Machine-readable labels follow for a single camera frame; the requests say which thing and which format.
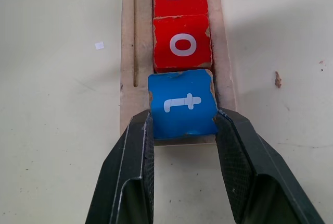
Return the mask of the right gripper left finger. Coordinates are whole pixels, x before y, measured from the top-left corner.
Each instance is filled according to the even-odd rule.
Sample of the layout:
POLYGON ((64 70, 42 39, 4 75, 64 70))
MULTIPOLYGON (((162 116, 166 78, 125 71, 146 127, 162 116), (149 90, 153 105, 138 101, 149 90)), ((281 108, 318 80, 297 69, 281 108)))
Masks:
POLYGON ((153 224, 154 168, 153 121, 145 110, 106 157, 85 224, 153 224))

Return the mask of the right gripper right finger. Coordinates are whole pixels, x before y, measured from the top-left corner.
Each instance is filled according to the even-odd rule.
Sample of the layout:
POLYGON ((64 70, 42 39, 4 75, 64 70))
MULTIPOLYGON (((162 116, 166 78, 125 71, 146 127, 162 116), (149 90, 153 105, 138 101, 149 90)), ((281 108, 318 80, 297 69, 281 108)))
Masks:
POLYGON ((282 156, 246 117, 214 116, 221 172, 236 224, 325 224, 282 156))

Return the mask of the blue letter tile t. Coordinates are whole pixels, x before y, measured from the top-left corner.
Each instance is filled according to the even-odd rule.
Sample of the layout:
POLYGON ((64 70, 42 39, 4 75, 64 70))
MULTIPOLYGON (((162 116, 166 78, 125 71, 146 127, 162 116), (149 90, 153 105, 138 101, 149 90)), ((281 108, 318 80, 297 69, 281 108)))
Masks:
POLYGON ((156 139, 217 133, 213 118, 218 108, 210 70, 151 74, 148 92, 156 139))

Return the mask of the red letter tile o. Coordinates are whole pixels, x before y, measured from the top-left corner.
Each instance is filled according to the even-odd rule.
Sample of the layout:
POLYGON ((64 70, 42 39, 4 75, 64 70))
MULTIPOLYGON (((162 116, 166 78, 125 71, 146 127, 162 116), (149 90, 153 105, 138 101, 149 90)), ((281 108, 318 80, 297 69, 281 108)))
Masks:
POLYGON ((156 73, 210 69, 213 59, 208 16, 155 18, 153 63, 156 73))

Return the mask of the wooden letter tray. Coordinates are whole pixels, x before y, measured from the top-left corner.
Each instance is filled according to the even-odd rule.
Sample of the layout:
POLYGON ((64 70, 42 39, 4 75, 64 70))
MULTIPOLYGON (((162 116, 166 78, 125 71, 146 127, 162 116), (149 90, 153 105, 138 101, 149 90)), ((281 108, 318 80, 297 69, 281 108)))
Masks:
MULTIPOLYGON (((148 115, 148 76, 153 73, 153 0, 122 0, 120 141, 143 145, 148 115)), ((215 96, 221 110, 235 110, 236 96, 228 53, 222 0, 208 0, 215 96)))

